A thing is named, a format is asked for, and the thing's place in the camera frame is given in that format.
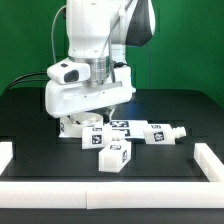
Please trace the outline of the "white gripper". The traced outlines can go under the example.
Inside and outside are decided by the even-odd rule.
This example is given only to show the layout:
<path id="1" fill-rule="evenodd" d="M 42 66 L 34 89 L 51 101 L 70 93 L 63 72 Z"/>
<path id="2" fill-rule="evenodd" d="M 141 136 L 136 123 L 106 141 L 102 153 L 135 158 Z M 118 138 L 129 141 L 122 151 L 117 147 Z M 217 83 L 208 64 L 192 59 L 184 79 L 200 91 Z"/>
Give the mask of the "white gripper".
<path id="1" fill-rule="evenodd" d="M 45 107 L 54 118 L 68 116 L 71 124 L 81 125 L 72 114 L 107 107 L 103 114 L 105 124 L 110 123 L 115 106 L 128 102 L 132 97 L 131 69 L 127 66 L 115 70 L 116 82 L 107 79 L 97 87 L 80 84 L 60 85 L 50 80 L 45 89 Z"/>

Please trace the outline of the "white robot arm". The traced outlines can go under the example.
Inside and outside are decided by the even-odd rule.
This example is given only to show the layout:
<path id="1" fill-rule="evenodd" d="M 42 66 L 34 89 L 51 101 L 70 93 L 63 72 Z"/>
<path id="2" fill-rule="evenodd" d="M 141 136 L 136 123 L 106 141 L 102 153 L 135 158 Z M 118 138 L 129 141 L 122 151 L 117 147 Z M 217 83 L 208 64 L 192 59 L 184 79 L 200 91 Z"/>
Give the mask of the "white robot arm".
<path id="1" fill-rule="evenodd" d="M 155 32 L 151 0 L 67 0 L 68 56 L 47 69 L 46 111 L 54 118 L 130 101 L 126 48 Z"/>

